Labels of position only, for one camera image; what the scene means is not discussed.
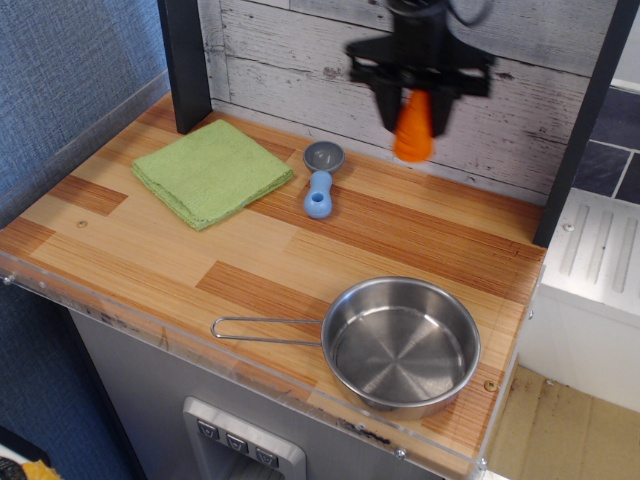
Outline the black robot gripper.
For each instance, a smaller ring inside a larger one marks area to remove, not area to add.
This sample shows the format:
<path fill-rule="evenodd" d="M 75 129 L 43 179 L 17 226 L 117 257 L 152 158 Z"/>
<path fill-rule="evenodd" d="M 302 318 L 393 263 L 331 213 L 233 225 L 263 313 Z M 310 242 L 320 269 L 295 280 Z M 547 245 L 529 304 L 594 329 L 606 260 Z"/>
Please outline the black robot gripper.
<path fill-rule="evenodd" d="M 449 1 L 387 1 L 391 33 L 345 46 L 354 81 L 372 86 L 384 128 L 395 131 L 404 88 L 431 91 L 432 135 L 444 135 L 461 96 L 487 97 L 494 56 L 449 28 Z"/>

